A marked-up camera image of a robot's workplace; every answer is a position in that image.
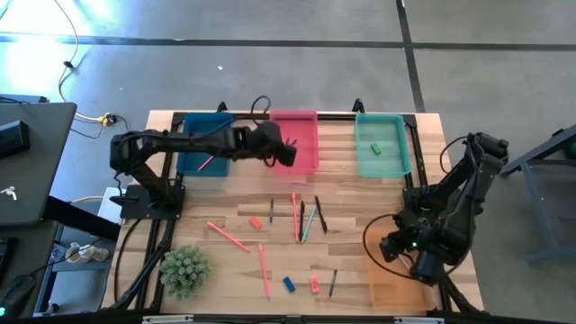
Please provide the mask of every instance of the plastic bin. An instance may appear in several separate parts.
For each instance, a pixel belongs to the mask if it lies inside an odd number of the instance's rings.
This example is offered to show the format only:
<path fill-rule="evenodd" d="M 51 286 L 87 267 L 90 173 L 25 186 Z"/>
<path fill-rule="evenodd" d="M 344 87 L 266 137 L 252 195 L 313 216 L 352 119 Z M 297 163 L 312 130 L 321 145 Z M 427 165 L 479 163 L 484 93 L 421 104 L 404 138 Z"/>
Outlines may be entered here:
<path fill-rule="evenodd" d="M 404 120 L 399 114 L 361 113 L 355 119 L 358 172 L 364 177 L 402 177 L 411 171 Z M 372 145 L 376 144 L 380 155 Z"/>
<path fill-rule="evenodd" d="M 231 120 L 232 115 L 227 112 L 191 112 L 184 119 L 183 133 L 203 135 Z M 226 130 L 230 125 L 231 122 L 222 129 Z M 179 153 L 176 169 L 185 176 L 228 176 L 229 161 L 221 157 L 215 157 L 208 166 L 198 171 L 210 156 L 208 153 Z"/>
<path fill-rule="evenodd" d="M 270 122 L 280 127 L 285 143 L 296 140 L 294 146 L 296 159 L 291 167 L 276 163 L 274 173 L 277 175 L 311 175 L 319 164 L 318 154 L 318 115 L 316 111 L 272 111 Z"/>

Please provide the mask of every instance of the orange block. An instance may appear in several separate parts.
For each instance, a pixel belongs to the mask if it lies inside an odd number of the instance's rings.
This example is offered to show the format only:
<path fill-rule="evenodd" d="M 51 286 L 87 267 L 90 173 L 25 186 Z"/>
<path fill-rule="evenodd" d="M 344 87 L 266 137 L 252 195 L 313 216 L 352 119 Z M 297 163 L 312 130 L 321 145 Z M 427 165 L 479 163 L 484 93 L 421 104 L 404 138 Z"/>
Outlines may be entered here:
<path fill-rule="evenodd" d="M 254 226 L 257 230 L 260 230 L 262 228 L 262 223 L 260 222 L 260 220 L 256 217 L 250 217 L 250 223 L 252 224 L 252 226 Z"/>

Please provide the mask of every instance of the blue eraser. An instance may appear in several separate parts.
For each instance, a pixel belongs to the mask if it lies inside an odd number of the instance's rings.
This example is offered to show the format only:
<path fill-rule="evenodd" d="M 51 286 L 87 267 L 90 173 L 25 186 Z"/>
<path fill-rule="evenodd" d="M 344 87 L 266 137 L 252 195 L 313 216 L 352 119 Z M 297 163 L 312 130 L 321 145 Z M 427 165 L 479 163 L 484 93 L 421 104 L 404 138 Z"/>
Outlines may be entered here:
<path fill-rule="evenodd" d="M 288 289 L 288 292 L 290 293 L 294 293 L 294 291 L 296 290 L 296 288 L 294 287 L 294 283 L 292 283 L 292 281 L 290 281 L 289 277 L 285 277 L 283 279 L 284 284 L 286 285 L 286 288 Z"/>

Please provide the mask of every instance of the blue bin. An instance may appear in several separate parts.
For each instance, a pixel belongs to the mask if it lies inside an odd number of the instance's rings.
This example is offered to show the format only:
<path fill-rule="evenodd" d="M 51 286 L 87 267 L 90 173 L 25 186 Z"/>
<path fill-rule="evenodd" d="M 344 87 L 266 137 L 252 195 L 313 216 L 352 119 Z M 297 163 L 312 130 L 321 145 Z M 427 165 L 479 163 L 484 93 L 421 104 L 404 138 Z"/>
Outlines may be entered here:
<path fill-rule="evenodd" d="M 358 114 L 355 119 L 355 139 L 360 176 L 402 177 L 412 170 L 402 115 Z M 374 153 L 373 144 L 380 148 L 380 155 Z"/>
<path fill-rule="evenodd" d="M 184 134 L 203 135 L 216 130 L 222 124 L 228 123 L 222 130 L 230 128 L 232 115 L 227 112 L 191 112 L 184 119 Z M 185 176 L 228 176 L 229 161 L 226 158 L 215 157 L 204 169 L 198 168 L 211 155 L 208 153 L 179 153 L 176 169 Z"/>

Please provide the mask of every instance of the pink bin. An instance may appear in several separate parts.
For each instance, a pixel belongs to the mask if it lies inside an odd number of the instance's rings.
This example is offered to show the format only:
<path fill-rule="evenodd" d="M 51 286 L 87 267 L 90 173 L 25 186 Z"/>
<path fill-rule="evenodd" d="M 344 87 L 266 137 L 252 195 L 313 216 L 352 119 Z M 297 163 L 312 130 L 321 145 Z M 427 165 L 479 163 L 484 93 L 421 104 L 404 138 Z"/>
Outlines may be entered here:
<path fill-rule="evenodd" d="M 318 115 L 316 111 L 271 111 L 270 122 L 280 126 L 282 140 L 298 149 L 294 165 L 276 163 L 274 173 L 278 175 L 312 175 L 318 169 Z"/>

